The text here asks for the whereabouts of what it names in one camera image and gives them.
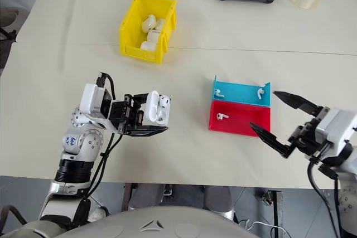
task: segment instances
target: red tray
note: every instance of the red tray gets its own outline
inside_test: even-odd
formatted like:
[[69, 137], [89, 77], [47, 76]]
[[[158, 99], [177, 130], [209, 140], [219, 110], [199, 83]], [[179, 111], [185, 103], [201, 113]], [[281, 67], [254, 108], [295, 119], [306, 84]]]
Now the red tray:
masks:
[[[226, 114], [229, 118], [218, 120], [217, 113]], [[220, 100], [212, 101], [209, 130], [257, 137], [249, 125], [250, 122], [270, 131], [270, 108]]]

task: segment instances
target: floor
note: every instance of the floor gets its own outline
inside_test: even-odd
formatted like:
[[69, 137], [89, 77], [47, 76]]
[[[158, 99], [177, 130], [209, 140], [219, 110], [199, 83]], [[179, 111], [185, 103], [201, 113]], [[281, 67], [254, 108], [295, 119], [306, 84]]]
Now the floor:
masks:
[[[0, 207], [12, 204], [27, 221], [36, 220], [46, 197], [50, 181], [0, 176]], [[120, 212], [124, 193], [123, 183], [102, 183], [92, 195], [92, 209], [106, 206], [111, 214]], [[181, 205], [202, 208], [203, 193], [199, 186], [178, 185], [175, 196], [164, 205]], [[234, 208], [238, 220], [273, 223], [273, 207], [259, 201], [256, 195], [264, 189], [231, 187]], [[332, 190], [324, 190], [331, 204]], [[333, 238], [334, 233], [326, 207], [313, 190], [282, 189], [284, 228], [292, 237]], [[5, 232], [19, 227], [9, 216]], [[254, 225], [252, 232], [259, 237], [270, 237], [270, 227]]]

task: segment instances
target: table surface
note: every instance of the table surface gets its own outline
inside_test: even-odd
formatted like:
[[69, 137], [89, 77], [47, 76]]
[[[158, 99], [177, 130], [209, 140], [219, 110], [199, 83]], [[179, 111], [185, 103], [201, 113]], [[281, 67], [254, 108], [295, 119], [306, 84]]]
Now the table surface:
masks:
[[[322, 0], [304, 10], [289, 0], [178, 0], [162, 65], [119, 54], [117, 28], [130, 2], [36, 1], [1, 77], [0, 173], [53, 178], [71, 113], [85, 83], [102, 71], [113, 77], [117, 97], [155, 89], [172, 99], [168, 131], [125, 137], [105, 181], [310, 188], [299, 151], [283, 159], [258, 138], [208, 131], [213, 79], [271, 82], [273, 90], [354, 110], [357, 1]], [[272, 97], [280, 141], [307, 120]], [[332, 187], [317, 172], [316, 180]]]

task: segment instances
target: blue tray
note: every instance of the blue tray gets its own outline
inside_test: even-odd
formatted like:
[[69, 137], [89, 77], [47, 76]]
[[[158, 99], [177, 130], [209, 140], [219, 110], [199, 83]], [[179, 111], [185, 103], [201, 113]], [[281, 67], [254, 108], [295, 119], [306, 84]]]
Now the blue tray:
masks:
[[[221, 95], [224, 97], [218, 97], [215, 94], [215, 90], [220, 90]], [[258, 90], [263, 89], [264, 94], [261, 94], [261, 98], [258, 97]], [[217, 76], [214, 77], [212, 100], [229, 101], [232, 103], [243, 103], [257, 106], [270, 107], [271, 106], [271, 85], [267, 83], [265, 86], [251, 86], [244, 84], [233, 84], [227, 82], [217, 81]]]

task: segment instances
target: yellow storage box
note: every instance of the yellow storage box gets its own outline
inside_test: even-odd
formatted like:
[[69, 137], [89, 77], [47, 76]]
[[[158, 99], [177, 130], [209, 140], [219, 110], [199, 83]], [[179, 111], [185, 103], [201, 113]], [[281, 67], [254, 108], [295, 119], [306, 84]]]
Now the yellow storage box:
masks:
[[[133, 0], [119, 28], [121, 54], [161, 64], [172, 31], [176, 28], [176, 2], [177, 0]], [[156, 19], [165, 19], [156, 51], [140, 49], [141, 43], [147, 38], [147, 34], [141, 30], [141, 22], [149, 14], [154, 14]]]

